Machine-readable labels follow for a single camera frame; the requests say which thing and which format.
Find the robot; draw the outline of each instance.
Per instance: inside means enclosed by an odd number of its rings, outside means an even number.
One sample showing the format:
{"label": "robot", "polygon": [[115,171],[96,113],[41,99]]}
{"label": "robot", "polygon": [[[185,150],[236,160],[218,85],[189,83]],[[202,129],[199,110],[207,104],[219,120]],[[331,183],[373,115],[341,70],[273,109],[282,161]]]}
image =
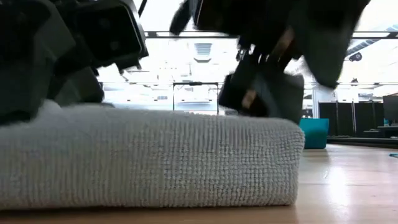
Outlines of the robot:
{"label": "robot", "polygon": [[[185,0],[171,21],[238,38],[239,61],[218,103],[239,114],[301,118],[304,80],[284,69],[304,56],[336,88],[346,49],[370,0]],[[43,99],[101,103],[96,68],[140,67],[149,56],[133,0],[0,0],[0,125],[35,117]]]}

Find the textured fabric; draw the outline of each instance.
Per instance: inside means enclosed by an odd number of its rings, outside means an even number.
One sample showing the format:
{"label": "textured fabric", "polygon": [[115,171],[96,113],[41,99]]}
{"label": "textured fabric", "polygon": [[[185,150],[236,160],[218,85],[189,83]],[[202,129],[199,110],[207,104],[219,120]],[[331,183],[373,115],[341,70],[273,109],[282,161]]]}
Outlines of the textured fabric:
{"label": "textured fabric", "polygon": [[0,128],[0,210],[289,205],[303,146],[281,119],[48,104]]}

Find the towel-covered mat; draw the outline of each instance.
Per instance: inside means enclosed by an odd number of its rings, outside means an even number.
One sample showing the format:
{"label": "towel-covered mat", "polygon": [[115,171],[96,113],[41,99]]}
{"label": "towel-covered mat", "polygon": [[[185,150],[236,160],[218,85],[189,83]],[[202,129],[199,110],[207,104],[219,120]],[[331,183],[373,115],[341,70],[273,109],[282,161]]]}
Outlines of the towel-covered mat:
{"label": "towel-covered mat", "polygon": [[47,103],[0,128],[0,210],[290,205],[303,146],[282,119]]}

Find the blue bin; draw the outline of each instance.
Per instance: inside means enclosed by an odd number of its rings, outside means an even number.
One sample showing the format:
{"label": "blue bin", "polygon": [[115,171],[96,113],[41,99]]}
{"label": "blue bin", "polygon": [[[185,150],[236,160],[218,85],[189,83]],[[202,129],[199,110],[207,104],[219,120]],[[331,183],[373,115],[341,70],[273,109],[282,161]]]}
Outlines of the blue bin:
{"label": "blue bin", "polygon": [[305,135],[305,149],[324,149],[329,131],[329,119],[305,118],[300,121]]}

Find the wooden floor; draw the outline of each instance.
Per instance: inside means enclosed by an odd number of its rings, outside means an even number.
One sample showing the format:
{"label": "wooden floor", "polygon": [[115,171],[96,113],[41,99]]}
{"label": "wooden floor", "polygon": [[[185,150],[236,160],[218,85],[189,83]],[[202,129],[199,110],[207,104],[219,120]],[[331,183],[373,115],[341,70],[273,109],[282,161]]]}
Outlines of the wooden floor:
{"label": "wooden floor", "polygon": [[19,214],[0,223],[398,224],[398,159],[390,152],[336,145],[305,151],[294,207]]}

